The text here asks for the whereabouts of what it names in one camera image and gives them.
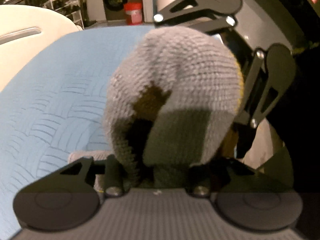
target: metal screw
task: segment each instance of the metal screw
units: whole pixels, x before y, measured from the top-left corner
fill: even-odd
[[[235,26],[236,25],[236,21],[235,19],[233,19],[232,17],[228,16],[226,18],[226,22],[229,23],[231,26]]]
[[[257,51],[257,56],[259,59],[264,59],[264,52],[262,50]]]
[[[207,187],[203,187],[203,186],[197,186],[195,187],[195,189],[193,190],[193,194],[197,195],[197,196],[207,196],[209,195],[209,189]]]
[[[122,194],[122,189],[119,187],[109,187],[106,189],[106,194],[112,197],[118,197]]]
[[[163,16],[162,14],[156,14],[153,19],[155,20],[155,22],[159,23],[163,21]]]
[[[251,121],[250,121],[250,126],[251,126],[251,128],[253,128],[253,129],[256,129],[256,128],[257,128],[258,124],[257,124],[257,121],[256,121],[254,118],[251,119]]]

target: knit hat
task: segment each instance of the knit hat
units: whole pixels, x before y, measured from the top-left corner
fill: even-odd
[[[183,187],[208,163],[237,114],[240,67],[219,40],[175,26],[151,30],[111,77],[103,125],[131,186]]]

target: floor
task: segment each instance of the floor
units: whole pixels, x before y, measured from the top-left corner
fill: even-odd
[[[95,24],[91,25],[90,27],[85,28],[93,29],[93,28],[104,28],[104,27],[115,27],[115,26],[126,26],[126,22],[124,20],[117,20],[117,21],[104,21],[104,22],[96,22]]]

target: light blue blanket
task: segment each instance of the light blue blanket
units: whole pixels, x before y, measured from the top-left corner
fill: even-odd
[[[33,58],[0,93],[1,240],[20,228],[12,208],[18,190],[66,165],[72,151],[108,149],[101,117],[109,77],[152,28],[68,34]]]

